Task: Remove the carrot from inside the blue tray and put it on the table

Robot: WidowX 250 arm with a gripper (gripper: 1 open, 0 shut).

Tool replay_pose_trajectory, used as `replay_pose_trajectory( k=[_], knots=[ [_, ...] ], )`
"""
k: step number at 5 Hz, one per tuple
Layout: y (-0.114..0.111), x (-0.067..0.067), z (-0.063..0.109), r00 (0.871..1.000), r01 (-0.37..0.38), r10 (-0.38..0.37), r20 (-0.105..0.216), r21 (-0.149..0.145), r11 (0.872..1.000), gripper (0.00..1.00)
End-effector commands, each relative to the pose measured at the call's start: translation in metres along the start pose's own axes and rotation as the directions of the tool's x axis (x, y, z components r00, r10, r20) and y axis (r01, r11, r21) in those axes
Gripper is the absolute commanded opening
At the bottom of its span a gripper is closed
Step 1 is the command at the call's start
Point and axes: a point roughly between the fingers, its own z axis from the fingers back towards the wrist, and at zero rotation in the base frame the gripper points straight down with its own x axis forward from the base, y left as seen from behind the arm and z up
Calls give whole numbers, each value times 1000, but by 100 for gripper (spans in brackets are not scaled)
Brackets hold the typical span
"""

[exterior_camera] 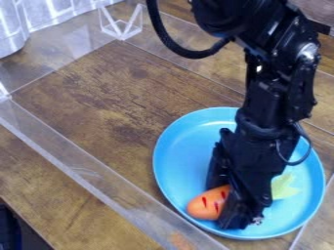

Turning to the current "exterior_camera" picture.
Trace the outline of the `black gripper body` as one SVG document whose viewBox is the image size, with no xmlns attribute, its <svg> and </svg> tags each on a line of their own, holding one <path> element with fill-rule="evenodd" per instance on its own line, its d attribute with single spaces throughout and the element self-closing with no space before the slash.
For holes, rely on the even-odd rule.
<svg viewBox="0 0 334 250">
<path fill-rule="evenodd" d="M 273 178 L 287 165 L 305 161 L 290 161 L 304 129 L 298 122 L 262 125 L 243 110 L 237 112 L 235 121 L 235 131 L 219 131 L 219 171 L 233 188 L 230 199 L 249 209 L 263 209 L 273 203 Z"/>
</svg>

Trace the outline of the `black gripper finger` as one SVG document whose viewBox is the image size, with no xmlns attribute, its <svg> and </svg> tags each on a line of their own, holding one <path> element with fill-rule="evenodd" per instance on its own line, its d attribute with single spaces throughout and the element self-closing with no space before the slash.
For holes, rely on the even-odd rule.
<svg viewBox="0 0 334 250">
<path fill-rule="evenodd" d="M 259 202 L 250 195 L 233 189 L 218 217 L 218 227 L 222 229 L 246 229 L 250 225 L 261 225 L 266 207 L 267 203 Z"/>
<path fill-rule="evenodd" d="M 214 189 L 229 184 L 229 158 L 221 143 L 215 144 L 206 175 L 206 188 Z"/>
</svg>

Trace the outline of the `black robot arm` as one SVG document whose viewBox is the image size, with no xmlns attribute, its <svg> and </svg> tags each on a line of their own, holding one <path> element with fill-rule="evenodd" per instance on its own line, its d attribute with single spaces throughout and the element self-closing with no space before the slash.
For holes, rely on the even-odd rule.
<svg viewBox="0 0 334 250">
<path fill-rule="evenodd" d="M 320 42 L 289 0 L 193 0 L 193 11 L 199 27 L 246 52 L 246 99 L 237 128 L 219 131 L 206 177 L 209 189 L 230 187 L 219 227 L 245 229 L 273 203 L 273 178 L 297 164 L 291 155 L 306 137 L 300 121 L 317 104 Z"/>
</svg>

